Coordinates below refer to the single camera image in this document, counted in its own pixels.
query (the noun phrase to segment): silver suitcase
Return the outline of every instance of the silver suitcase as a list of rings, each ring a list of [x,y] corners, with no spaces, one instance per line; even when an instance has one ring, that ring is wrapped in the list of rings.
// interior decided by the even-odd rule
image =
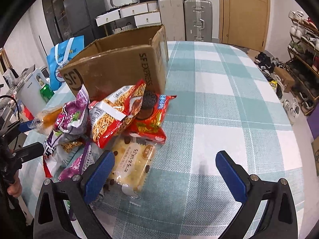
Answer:
[[[212,3],[207,0],[186,0],[184,11],[186,40],[212,42]]]
[[[185,41],[184,0],[160,0],[159,3],[167,41]]]

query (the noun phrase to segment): doraemon bag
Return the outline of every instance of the doraemon bag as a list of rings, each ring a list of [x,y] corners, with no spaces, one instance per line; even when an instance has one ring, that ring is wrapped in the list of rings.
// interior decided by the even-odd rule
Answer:
[[[56,91],[64,82],[59,70],[84,49],[84,36],[73,37],[50,50],[47,63],[50,68],[50,87]]]

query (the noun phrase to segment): plaid tablecloth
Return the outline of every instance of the plaid tablecloth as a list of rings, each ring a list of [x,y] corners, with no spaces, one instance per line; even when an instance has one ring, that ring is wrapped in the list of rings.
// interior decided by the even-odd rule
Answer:
[[[215,165],[225,150],[249,174],[290,185],[300,230],[303,173],[296,138],[275,92],[252,60],[224,44],[168,42],[166,94],[177,95],[163,123],[141,207],[105,195],[96,216],[113,238],[218,238],[240,207]],[[74,99],[66,85],[48,107]],[[44,141],[32,131],[25,145]],[[23,198],[34,214],[44,181],[41,158],[23,164]],[[262,202],[246,237],[253,234]]]

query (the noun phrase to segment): white appliance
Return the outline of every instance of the white appliance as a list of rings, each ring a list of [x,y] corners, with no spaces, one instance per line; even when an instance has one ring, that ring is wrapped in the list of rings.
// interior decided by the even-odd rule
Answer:
[[[47,105],[40,94],[42,86],[38,82],[37,77],[41,79],[44,84],[47,83],[41,70],[36,68],[25,79],[20,81],[14,91],[16,97],[23,102],[34,117]]]

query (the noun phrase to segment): cardboard shoebox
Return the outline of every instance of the cardboard shoebox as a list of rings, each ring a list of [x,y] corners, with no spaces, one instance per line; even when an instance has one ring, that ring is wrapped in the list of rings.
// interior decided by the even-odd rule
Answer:
[[[168,50],[165,28],[137,28],[98,39],[60,70],[74,95],[82,84],[91,100],[101,100],[144,79],[146,89],[163,94]]]
[[[319,176],[319,137],[317,137],[312,143],[312,150],[314,152],[315,157],[315,165],[316,165],[316,171],[317,176]]]
[[[291,75],[283,68],[278,68],[275,67],[274,70],[275,74],[282,79],[282,84],[286,85],[287,87],[285,88],[284,92],[289,93],[292,86],[295,84],[295,80],[291,77]]]

